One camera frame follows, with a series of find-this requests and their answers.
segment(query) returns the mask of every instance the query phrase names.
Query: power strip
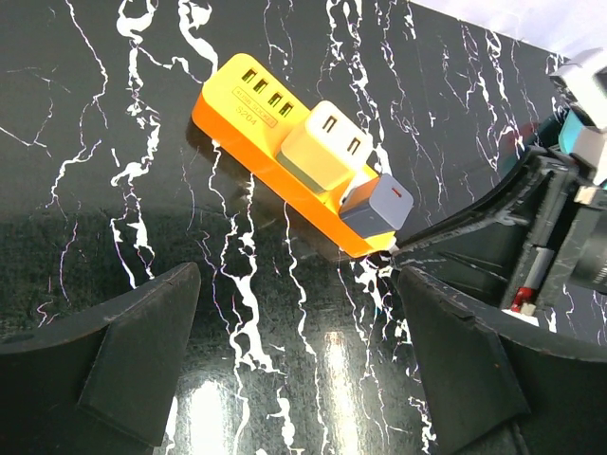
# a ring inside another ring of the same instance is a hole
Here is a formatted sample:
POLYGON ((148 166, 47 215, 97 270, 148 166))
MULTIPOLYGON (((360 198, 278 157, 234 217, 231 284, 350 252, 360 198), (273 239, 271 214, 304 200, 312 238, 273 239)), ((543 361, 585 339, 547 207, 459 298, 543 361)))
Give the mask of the power strip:
MULTIPOLYGON (((309 114, 255 59, 236 54, 205 82, 192 120, 350 257, 389 249, 395 242, 393 231, 364 239, 340 219, 351 178, 316 194, 278 162, 286 137, 309 114)), ((377 177, 366 164, 360 172, 369 180, 377 177)))

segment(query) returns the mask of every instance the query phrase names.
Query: charger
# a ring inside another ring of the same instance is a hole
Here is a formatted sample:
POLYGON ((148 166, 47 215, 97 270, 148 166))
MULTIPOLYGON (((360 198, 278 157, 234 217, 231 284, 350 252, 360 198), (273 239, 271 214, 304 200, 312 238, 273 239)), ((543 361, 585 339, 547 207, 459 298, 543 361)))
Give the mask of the charger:
POLYGON ((310 190, 322 193, 352 180, 372 151, 372 138, 323 100, 291 130, 277 159, 310 190))
POLYGON ((340 208, 340 218, 360 237, 399 230, 414 206, 414 197, 384 173, 356 188, 340 208))

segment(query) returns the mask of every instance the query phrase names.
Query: marble countertop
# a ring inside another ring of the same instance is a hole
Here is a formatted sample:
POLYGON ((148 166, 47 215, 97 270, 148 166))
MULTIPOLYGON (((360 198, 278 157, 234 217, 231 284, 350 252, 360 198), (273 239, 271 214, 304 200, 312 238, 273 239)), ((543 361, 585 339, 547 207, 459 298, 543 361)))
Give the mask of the marble countertop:
MULTIPOLYGON (((560 58, 397 0, 0 10, 0 336, 193 261, 200 301, 157 453, 435 453, 390 271, 310 254, 288 216, 256 212, 264 188, 198 150, 190 114, 238 52, 306 105, 333 101, 414 196, 403 239, 499 181, 518 134, 559 109, 560 58)), ((567 287, 539 323, 606 343, 605 308, 567 287)))

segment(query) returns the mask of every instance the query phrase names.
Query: wall adapter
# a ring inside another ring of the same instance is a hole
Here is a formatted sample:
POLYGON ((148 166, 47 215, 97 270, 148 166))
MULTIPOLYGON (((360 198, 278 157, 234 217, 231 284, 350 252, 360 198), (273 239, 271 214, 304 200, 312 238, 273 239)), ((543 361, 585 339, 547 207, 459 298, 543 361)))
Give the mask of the wall adapter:
POLYGON ((385 173, 353 189, 340 208, 340 218, 367 238, 401 229, 413 206, 411 194, 385 173))
MULTIPOLYGON (((237 54, 205 82, 192 120, 350 257, 387 250, 394 243, 393 232, 363 239, 340 219, 348 179, 316 194, 277 161, 286 137, 309 114, 255 59, 237 54)), ((377 177, 364 163, 360 172, 370 180, 377 177)))
POLYGON ((372 138, 323 100, 291 130, 277 159, 310 190, 322 193, 352 180, 372 151, 372 138))

